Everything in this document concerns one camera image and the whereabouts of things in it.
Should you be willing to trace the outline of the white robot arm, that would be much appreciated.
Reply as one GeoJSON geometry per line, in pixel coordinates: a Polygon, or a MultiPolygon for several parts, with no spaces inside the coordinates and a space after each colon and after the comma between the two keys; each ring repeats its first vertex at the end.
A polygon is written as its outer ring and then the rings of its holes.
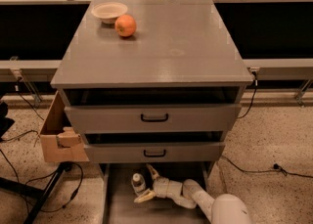
{"type": "Polygon", "coordinates": [[[132,176],[131,184],[137,197],[135,203],[147,202],[153,198],[171,199],[176,204],[201,209],[210,224],[253,224],[245,203],[231,194],[213,198],[198,182],[186,179],[184,182],[161,176],[150,164],[146,164],[153,186],[147,188],[140,173],[132,176]]]}

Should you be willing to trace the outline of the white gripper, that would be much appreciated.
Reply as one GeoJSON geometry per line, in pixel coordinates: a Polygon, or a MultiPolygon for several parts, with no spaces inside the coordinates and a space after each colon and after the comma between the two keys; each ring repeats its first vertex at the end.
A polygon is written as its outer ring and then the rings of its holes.
{"type": "Polygon", "coordinates": [[[147,163],[146,166],[152,176],[152,179],[155,180],[153,183],[154,190],[150,189],[146,190],[143,194],[141,194],[134,200],[135,203],[149,201],[153,199],[155,196],[163,199],[167,197],[169,179],[165,177],[159,177],[158,172],[150,164],[147,163]]]}

